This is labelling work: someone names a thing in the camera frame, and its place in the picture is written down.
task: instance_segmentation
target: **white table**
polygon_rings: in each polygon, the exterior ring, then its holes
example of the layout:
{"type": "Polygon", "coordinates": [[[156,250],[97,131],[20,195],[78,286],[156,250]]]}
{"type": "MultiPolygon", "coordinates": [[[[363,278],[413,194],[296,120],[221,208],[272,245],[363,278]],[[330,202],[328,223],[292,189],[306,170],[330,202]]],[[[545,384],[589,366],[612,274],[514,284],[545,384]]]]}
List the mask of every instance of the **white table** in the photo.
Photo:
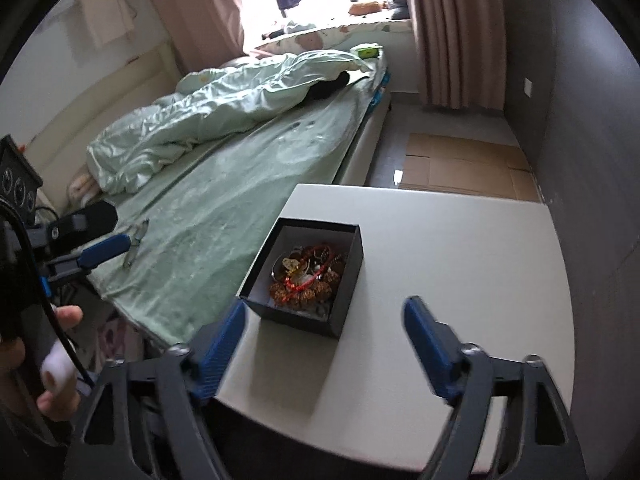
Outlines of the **white table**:
{"type": "MultiPolygon", "coordinates": [[[[281,216],[359,224],[364,261],[339,341],[249,313],[218,398],[320,449],[421,470],[449,408],[434,396],[401,325],[421,296],[463,342],[496,357],[539,354],[567,407],[574,326],[545,205],[457,194],[299,185],[281,216]]],[[[476,470],[492,460],[492,406],[476,470]]]]}

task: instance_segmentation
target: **cream headboard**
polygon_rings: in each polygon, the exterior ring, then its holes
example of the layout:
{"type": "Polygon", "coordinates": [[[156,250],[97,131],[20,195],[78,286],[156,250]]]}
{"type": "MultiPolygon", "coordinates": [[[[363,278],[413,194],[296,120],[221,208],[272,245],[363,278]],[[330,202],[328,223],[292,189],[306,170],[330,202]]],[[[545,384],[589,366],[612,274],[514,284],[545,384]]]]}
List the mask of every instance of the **cream headboard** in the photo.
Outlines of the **cream headboard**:
{"type": "Polygon", "coordinates": [[[41,197],[59,213],[66,189],[86,161],[86,147],[109,124],[171,94],[180,79],[171,46],[162,43],[78,96],[31,141],[25,156],[44,181],[41,197]]]}

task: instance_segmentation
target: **green blanket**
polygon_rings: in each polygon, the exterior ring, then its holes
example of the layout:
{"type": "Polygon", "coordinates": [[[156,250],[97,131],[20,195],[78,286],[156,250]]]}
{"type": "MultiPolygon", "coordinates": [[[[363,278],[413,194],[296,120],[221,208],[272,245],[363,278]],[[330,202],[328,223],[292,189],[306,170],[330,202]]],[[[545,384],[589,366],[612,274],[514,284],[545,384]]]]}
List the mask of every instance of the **green blanket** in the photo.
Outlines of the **green blanket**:
{"type": "Polygon", "coordinates": [[[197,146],[138,193],[110,197],[118,232],[149,218],[130,269],[124,257],[94,270],[101,296],[164,343],[188,341],[232,301],[269,230],[300,182],[330,184],[386,64],[331,98],[304,104],[250,132],[197,146]]]}
{"type": "Polygon", "coordinates": [[[104,192],[134,193],[195,145],[246,132],[299,104],[314,83],[356,70],[368,67],[349,52],[314,50],[191,73],[176,93],[107,127],[89,144],[87,165],[104,192]]]}

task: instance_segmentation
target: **gray tiled floor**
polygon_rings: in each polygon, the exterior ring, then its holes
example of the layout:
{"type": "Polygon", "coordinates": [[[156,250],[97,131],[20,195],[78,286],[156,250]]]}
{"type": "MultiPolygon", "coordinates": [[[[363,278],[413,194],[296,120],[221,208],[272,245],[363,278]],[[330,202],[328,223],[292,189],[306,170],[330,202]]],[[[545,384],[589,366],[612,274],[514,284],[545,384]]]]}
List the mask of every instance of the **gray tiled floor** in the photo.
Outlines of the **gray tiled floor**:
{"type": "Polygon", "coordinates": [[[392,108],[386,115],[366,186],[398,187],[394,183],[394,172],[402,170],[409,134],[414,133],[462,137],[510,146],[518,145],[507,121],[502,116],[448,110],[423,110],[420,105],[399,103],[392,98],[392,108]]]}

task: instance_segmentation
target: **white bandage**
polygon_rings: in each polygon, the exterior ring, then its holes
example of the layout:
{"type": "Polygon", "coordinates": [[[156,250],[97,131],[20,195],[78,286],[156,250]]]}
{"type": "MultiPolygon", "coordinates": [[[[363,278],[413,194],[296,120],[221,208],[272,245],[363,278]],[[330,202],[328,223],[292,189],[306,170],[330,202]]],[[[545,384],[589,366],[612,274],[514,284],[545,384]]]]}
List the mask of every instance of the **white bandage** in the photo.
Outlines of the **white bandage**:
{"type": "Polygon", "coordinates": [[[44,358],[42,366],[40,367],[42,384],[52,394],[57,395],[75,374],[76,367],[71,357],[66,353],[60,340],[56,339],[56,342],[53,343],[51,348],[51,352],[44,358]]]}

